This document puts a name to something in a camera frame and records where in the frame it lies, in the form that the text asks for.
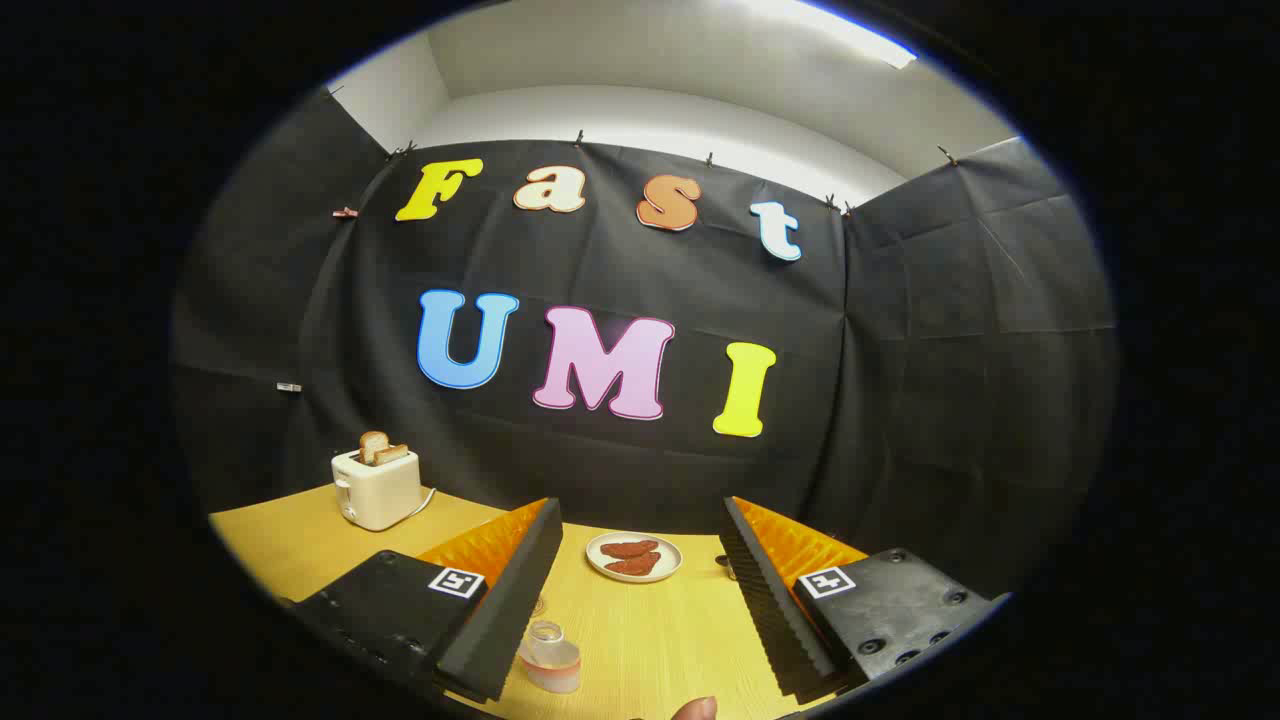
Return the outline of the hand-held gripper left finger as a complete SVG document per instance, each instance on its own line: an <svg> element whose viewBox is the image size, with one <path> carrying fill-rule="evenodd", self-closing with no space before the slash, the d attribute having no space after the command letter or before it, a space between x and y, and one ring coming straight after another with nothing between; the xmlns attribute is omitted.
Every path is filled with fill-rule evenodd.
<svg viewBox="0 0 1280 720"><path fill-rule="evenodd" d="M562 537L559 501L540 498L419 556L378 551L291 612L399 684L495 701Z"/></svg>

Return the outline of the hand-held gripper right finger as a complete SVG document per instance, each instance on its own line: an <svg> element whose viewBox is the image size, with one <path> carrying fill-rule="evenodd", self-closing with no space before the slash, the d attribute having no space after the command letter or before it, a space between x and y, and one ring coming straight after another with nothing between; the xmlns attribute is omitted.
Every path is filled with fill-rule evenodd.
<svg viewBox="0 0 1280 720"><path fill-rule="evenodd" d="M919 553L865 553L745 498L719 541L780 691L800 703L879 685L1002 605Z"/></svg>

